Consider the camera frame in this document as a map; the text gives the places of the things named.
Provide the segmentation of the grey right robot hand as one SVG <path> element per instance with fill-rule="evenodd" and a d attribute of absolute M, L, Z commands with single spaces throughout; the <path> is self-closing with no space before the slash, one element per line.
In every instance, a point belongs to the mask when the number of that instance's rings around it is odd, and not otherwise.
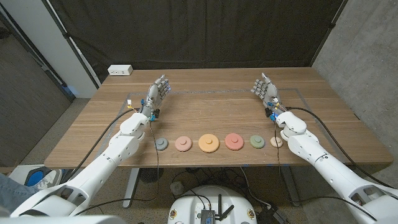
<path fill-rule="evenodd" d="M 261 99 L 262 104 L 265 106 L 267 111 L 270 111 L 277 116 L 286 112 L 277 87 L 265 73 L 261 73 L 261 76 L 261 79 L 256 79 L 254 82 L 251 93 Z"/>

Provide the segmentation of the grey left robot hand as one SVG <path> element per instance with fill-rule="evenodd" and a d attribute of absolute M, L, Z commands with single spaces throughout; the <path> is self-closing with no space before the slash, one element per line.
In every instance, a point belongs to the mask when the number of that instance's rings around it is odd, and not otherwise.
<path fill-rule="evenodd" d="M 169 80 L 162 74 L 156 81 L 149 87 L 146 99 L 141 108 L 141 113 L 148 118 L 152 113 L 161 107 L 162 101 L 165 99 L 171 90 Z"/>

